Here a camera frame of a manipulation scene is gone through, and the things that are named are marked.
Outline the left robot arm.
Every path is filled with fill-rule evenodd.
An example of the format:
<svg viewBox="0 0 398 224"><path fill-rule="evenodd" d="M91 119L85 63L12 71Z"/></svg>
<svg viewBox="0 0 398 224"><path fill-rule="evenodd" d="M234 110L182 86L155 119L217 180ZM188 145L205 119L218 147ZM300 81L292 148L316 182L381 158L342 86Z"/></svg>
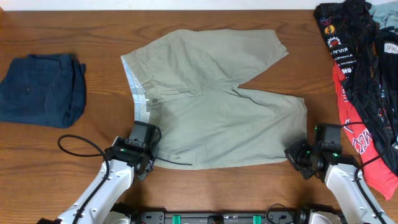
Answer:
<svg viewBox="0 0 398 224"><path fill-rule="evenodd" d="M155 149L162 138L159 127L142 121L135 121L128 138L116 137L112 145L104 150L81 136L65 134L57 140L59 149L77 157L91 157L91 154L77 154L66 150L62 140L81 140L97 151L103 158L101 168L77 201L54 220L41 218L38 224L86 224L86 223L133 223L133 214L127 205L117 202L135 179L144 180L153 171L156 160Z"/></svg>

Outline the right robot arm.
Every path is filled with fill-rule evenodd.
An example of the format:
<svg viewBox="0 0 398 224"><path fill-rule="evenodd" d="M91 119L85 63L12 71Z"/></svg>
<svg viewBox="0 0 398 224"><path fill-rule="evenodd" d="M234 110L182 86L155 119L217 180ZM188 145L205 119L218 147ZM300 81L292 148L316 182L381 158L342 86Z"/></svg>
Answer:
<svg viewBox="0 0 398 224"><path fill-rule="evenodd" d="M365 183L362 169L379 157L359 165L343 154L341 130L345 125L321 123L315 126L315 144L301 139L285 150L292 167L304 179L317 176L333 193L341 212L328 208L304 208L295 223L393 223Z"/></svg>

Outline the khaki green shorts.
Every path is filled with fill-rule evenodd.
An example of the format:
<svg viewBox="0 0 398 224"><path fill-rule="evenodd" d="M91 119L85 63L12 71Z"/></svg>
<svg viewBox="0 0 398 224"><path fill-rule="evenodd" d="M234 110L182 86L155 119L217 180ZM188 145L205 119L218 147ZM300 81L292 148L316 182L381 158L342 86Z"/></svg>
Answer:
<svg viewBox="0 0 398 224"><path fill-rule="evenodd" d="M162 134L155 164L201 170L285 161L307 136L303 98L243 88L288 54L273 30L173 31L121 56L134 117Z"/></svg>

